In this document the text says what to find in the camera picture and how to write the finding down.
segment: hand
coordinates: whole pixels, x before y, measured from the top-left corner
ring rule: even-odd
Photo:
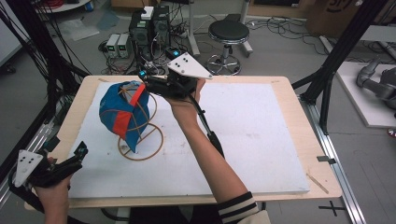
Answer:
[[[46,223],[64,223],[67,220],[69,209],[68,186],[70,186],[71,175],[62,180],[56,186],[49,188],[34,187],[35,192],[43,204],[46,215]]]
[[[199,100],[201,98],[201,89],[204,85],[205,80],[202,78],[198,78],[196,91],[191,94],[197,103],[199,103]],[[189,97],[184,100],[175,100],[168,98],[165,98],[165,100],[171,105],[174,117],[181,128],[189,125],[198,125],[197,111],[195,110],[195,107]]]

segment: white foam board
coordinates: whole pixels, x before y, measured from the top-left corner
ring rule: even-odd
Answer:
[[[152,120],[164,134],[161,151],[146,161],[121,156],[118,137],[98,116],[99,102],[111,84],[98,87],[72,147],[84,141],[89,153],[83,168],[73,176],[70,198],[210,195],[191,148],[162,97],[155,96],[158,111]],[[309,191],[271,85],[209,83],[202,91],[201,107],[227,162],[249,190],[257,194]]]

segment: person's left hand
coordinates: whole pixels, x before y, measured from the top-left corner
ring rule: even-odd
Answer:
[[[52,163],[53,158],[49,158],[49,163]],[[56,213],[66,212],[69,208],[68,201],[68,187],[70,186],[71,175],[62,180],[56,186],[49,188],[34,187],[35,192],[44,206],[45,213],[51,213],[56,210]]]

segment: power supply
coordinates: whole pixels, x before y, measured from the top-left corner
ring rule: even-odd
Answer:
[[[119,43],[117,44],[119,48],[119,54],[121,58],[129,58],[132,52],[132,43],[129,35],[120,35]]]
[[[120,35],[111,35],[111,37],[107,40],[106,48],[108,52],[108,56],[110,58],[119,57],[119,48],[117,48],[117,43],[119,42]]]
[[[169,35],[169,6],[155,7],[152,17],[154,32],[156,34],[157,44],[161,47],[171,45],[171,36]]]
[[[153,39],[152,22],[142,20],[140,15],[139,13],[132,14],[129,34],[134,41],[134,50],[139,51],[142,57],[151,61],[150,44]]]

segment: table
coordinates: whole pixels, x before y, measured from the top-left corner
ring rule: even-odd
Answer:
[[[91,76],[85,77],[78,94],[64,120],[58,138],[61,143],[51,156],[64,161],[78,136],[78,130],[89,109],[96,88],[102,81],[122,82],[138,80],[127,76]],[[271,84],[278,100],[284,119],[290,130],[290,136],[306,173],[310,191],[303,194],[277,194],[254,196],[256,201],[338,198],[340,186],[327,162],[319,162],[317,156],[324,156],[318,140],[302,110],[300,103],[285,77],[214,77],[209,82],[219,83],[266,83]],[[213,196],[177,196],[177,197],[141,197],[141,198],[97,198],[71,199],[71,208],[83,207],[125,207],[143,205],[171,205],[214,203]]]

